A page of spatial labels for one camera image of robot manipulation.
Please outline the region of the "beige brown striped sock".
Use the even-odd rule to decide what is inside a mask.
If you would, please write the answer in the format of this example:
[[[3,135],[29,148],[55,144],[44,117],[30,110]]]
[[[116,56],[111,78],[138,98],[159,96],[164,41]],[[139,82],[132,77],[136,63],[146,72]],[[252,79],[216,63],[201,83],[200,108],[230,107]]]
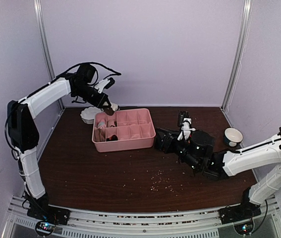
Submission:
[[[103,108],[103,111],[108,115],[112,116],[116,111],[119,110],[119,105],[115,103],[111,103],[110,106]]]

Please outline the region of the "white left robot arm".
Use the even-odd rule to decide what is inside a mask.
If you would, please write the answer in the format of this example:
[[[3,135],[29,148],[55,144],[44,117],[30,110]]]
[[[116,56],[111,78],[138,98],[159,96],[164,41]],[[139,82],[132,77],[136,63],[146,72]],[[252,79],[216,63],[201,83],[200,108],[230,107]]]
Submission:
[[[37,159],[40,139],[35,123],[37,116],[67,95],[75,100],[80,98],[81,103],[88,103],[112,115],[118,105],[112,103],[104,91],[112,87],[114,77],[120,75],[120,72],[98,62],[78,63],[31,94],[7,104],[5,139],[18,161],[25,190],[32,198],[40,199],[46,194]]]

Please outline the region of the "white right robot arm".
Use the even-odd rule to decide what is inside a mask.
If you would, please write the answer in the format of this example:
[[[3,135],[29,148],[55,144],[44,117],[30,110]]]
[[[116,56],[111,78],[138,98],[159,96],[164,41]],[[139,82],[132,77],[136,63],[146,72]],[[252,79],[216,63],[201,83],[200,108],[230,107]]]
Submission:
[[[236,207],[235,213],[239,218],[246,219],[281,188],[281,127],[271,138],[241,149],[237,146],[243,140],[242,133],[229,127],[224,132],[224,143],[228,148],[215,152],[215,139],[193,128],[187,111],[179,112],[177,125],[178,131],[155,129],[155,148],[165,154],[176,154],[178,160],[186,163],[194,173],[222,180],[257,167],[276,165],[263,180],[245,189],[242,202]]]

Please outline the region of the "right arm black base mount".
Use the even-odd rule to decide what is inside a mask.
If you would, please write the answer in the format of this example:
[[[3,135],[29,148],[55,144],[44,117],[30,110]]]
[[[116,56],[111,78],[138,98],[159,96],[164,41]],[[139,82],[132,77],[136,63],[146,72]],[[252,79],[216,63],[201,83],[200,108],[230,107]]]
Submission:
[[[221,223],[228,224],[259,216],[261,215],[261,209],[260,205],[246,202],[235,206],[227,206],[221,208],[218,213],[221,219]]]

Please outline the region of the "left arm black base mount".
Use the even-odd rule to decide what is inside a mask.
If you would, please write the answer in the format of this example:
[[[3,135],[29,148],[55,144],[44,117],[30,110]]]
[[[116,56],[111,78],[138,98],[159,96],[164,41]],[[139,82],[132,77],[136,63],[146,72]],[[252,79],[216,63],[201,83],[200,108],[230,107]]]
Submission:
[[[29,209],[27,216],[49,222],[54,225],[67,225],[70,210],[49,205],[49,198],[44,194],[41,198],[27,198]]]

